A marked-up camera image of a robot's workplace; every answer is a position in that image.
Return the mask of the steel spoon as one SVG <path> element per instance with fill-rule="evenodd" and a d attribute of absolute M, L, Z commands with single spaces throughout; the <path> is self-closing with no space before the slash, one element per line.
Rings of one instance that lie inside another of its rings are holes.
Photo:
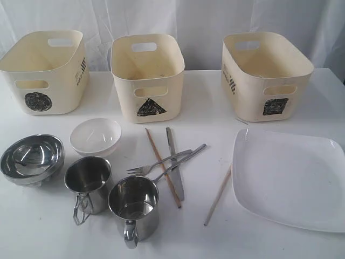
<path fill-rule="evenodd" d="M 206 144 L 202 144 L 200 145 L 197 149 L 195 149 L 194 151 L 192 151 L 190 154 L 188 154 L 186 157 L 182 158 L 180 161 L 178 161 L 175 165 L 170 166 L 169 168 L 167 168 L 162 174 L 160 174 L 157 178 L 155 178 L 153 180 L 154 183 L 158 183 L 159 179 L 162 176 L 168 175 L 173 169 L 175 169 L 176 167 L 178 167 L 180 164 L 186 162 L 187 160 L 191 159 L 193 156 L 195 156 L 196 154 L 198 154 L 199 152 L 201 152 L 204 148 L 206 147 Z"/>

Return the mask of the steel table knife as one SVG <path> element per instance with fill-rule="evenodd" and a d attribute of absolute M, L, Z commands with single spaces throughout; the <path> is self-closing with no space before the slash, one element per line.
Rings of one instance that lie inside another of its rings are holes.
<path fill-rule="evenodd" d="M 170 150 L 170 155 L 174 155 L 176 154 L 176 151 L 175 151 L 175 145 L 174 145 L 174 140 L 173 140 L 173 134 L 171 132 L 170 127 L 167 127 L 165 130 L 167 134 L 167 141 L 168 141 L 168 146 Z M 184 189 L 183 189 L 180 169 L 178 167 L 172 169 L 169 176 L 174 186 L 177 197 L 179 198 L 180 201 L 184 201 Z"/>

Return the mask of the steel fork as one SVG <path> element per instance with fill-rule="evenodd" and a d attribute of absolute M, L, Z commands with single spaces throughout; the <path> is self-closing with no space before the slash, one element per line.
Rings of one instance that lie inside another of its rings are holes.
<path fill-rule="evenodd" d="M 174 154 L 174 155 L 171 155 L 169 157 L 166 157 L 154 164 L 152 164 L 151 166 L 150 165 L 146 165 L 146 166 L 142 166 L 142 167 L 138 167 L 138 168 L 133 168 L 133 169 L 129 169 L 127 170 L 128 174 L 133 174 L 133 175 L 142 175 L 142 176 L 145 176 L 147 174 L 150 173 L 150 171 L 157 165 L 160 165 L 160 164 L 163 164 L 165 161 L 167 160 L 171 160 L 171 159 L 174 159 L 174 158 L 177 158 L 179 156 L 186 156 L 188 154 L 190 154 L 192 152 L 191 149 L 188 149 L 188 150 L 185 150 L 185 151 L 182 151 L 182 152 L 179 152 L 177 154 Z"/>

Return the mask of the steel mug fixed handle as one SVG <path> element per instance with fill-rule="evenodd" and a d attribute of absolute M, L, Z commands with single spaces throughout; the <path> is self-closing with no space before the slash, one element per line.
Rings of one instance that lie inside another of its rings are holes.
<path fill-rule="evenodd" d="M 110 191 L 108 206 L 127 248 L 135 249 L 156 231 L 159 198 L 157 185 L 144 176 L 126 177 Z"/>

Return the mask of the white round bowl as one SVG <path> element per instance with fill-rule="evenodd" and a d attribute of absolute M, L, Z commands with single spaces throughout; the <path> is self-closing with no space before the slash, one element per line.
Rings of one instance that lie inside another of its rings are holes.
<path fill-rule="evenodd" d="M 122 136 L 120 124 L 109 118 L 94 118 L 80 123 L 70 135 L 72 148 L 82 156 L 111 155 Z"/>

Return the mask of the steel cup folding handle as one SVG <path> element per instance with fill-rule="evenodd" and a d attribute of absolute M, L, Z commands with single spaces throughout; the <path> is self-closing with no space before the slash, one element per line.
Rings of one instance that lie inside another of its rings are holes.
<path fill-rule="evenodd" d="M 108 196 L 114 186 L 111 163 L 100 156 L 86 156 L 69 166 L 64 183 L 76 202 L 73 219 L 80 226 L 91 215 L 108 209 Z"/>

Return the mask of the cream bin with triangle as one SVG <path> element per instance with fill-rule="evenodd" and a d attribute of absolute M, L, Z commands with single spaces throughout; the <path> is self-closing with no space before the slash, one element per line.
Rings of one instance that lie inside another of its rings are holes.
<path fill-rule="evenodd" d="M 126 120 L 142 124 L 179 115 L 185 63 L 173 36 L 123 36 L 113 41 L 111 54 L 111 72 Z"/>

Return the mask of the white curtain backdrop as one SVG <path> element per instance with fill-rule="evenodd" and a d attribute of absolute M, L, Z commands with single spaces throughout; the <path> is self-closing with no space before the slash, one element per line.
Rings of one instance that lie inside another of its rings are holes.
<path fill-rule="evenodd" d="M 217 70 L 224 37 L 275 32 L 344 80 L 344 1 L 1 1 L 1 54 L 40 30 L 81 31 L 92 71 L 126 35 L 172 35 L 186 69 Z"/>

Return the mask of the cream bin with square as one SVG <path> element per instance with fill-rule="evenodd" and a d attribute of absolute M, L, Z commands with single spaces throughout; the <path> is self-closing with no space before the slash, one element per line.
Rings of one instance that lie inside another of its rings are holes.
<path fill-rule="evenodd" d="M 237 33 L 223 40 L 221 86 L 243 121 L 291 117 L 313 71 L 312 62 L 280 34 Z"/>

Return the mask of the white square plate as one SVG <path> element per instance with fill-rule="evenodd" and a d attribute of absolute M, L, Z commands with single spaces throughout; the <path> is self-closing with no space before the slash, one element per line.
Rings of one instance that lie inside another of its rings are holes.
<path fill-rule="evenodd" d="M 344 232 L 344 150 L 334 140 L 258 129 L 235 138 L 232 185 L 254 215 L 286 226 Z"/>

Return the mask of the cream bin with circle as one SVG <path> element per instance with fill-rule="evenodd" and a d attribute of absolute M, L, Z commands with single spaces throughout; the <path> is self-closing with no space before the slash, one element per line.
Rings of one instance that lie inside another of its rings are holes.
<path fill-rule="evenodd" d="M 72 112 L 88 79 L 84 35 L 78 30 L 29 33 L 1 59 L 1 87 L 29 115 Z"/>

